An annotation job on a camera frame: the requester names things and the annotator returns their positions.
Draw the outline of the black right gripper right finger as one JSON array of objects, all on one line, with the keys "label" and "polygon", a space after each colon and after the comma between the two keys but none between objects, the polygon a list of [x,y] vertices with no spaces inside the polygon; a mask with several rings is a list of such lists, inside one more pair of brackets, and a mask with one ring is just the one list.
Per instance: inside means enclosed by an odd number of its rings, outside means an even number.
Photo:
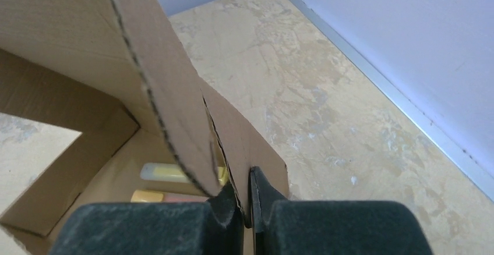
[{"label": "black right gripper right finger", "polygon": [[255,254],[432,254],[413,213],[395,201],[292,201],[250,170]]}]

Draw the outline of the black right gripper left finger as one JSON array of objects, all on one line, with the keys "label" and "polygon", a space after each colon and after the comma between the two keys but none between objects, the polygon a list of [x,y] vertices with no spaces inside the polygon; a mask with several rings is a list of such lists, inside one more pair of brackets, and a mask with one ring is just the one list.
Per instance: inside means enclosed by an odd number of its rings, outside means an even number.
[{"label": "black right gripper left finger", "polygon": [[93,203],[69,217],[50,254],[242,254],[234,188],[188,203]]}]

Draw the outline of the yellow marker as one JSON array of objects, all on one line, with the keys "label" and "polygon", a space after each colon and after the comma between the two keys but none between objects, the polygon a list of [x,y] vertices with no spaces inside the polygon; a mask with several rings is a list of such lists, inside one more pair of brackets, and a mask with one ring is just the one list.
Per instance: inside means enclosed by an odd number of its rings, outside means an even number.
[{"label": "yellow marker", "polygon": [[139,176],[150,182],[192,183],[182,169],[175,164],[146,163],[140,170]]}]

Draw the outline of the brown cardboard box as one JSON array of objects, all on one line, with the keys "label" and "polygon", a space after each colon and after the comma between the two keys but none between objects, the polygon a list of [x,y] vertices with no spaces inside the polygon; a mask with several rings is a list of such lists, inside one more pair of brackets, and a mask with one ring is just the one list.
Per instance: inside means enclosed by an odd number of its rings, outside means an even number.
[{"label": "brown cardboard box", "polygon": [[[289,192],[283,159],[198,75],[158,0],[1,0],[1,112],[80,132],[1,216],[29,254],[78,207],[141,186],[214,196],[220,166],[246,221],[251,167]],[[141,179],[150,162],[192,183]]]}]

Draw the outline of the orange marker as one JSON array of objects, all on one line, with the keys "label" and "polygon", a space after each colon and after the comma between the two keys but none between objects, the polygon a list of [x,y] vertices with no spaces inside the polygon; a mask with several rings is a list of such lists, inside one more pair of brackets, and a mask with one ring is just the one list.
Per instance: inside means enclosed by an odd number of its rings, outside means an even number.
[{"label": "orange marker", "polygon": [[132,203],[192,203],[204,202],[208,198],[187,194],[157,192],[150,190],[135,190],[130,201]]}]

